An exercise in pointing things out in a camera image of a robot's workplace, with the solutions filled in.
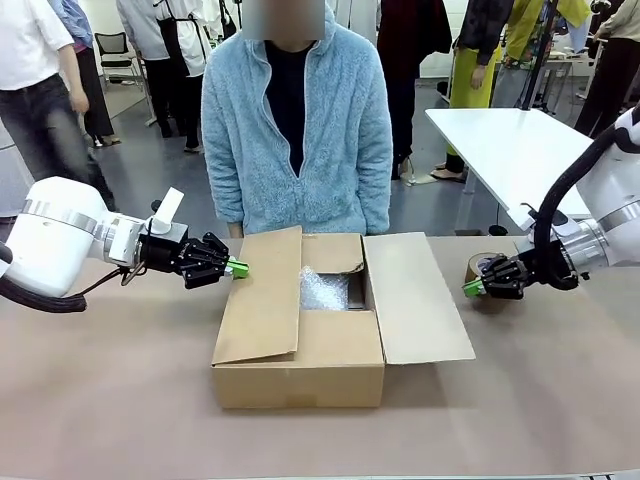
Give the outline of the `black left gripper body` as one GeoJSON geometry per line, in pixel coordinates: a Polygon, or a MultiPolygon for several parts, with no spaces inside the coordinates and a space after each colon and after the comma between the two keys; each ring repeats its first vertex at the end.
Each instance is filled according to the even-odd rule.
{"type": "Polygon", "coordinates": [[[139,262],[148,270],[190,275],[199,266],[199,261],[190,255],[200,245],[197,238],[183,236],[175,241],[142,233],[139,235],[139,262]]]}

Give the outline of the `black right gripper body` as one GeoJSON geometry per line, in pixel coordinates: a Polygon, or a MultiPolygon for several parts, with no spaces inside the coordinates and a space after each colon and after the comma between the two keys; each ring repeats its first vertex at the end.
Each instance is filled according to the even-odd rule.
{"type": "Polygon", "coordinates": [[[551,241],[544,257],[531,244],[519,252],[518,259],[524,264],[529,285],[540,283],[553,286],[568,277],[568,261],[560,241],[551,241]]]}

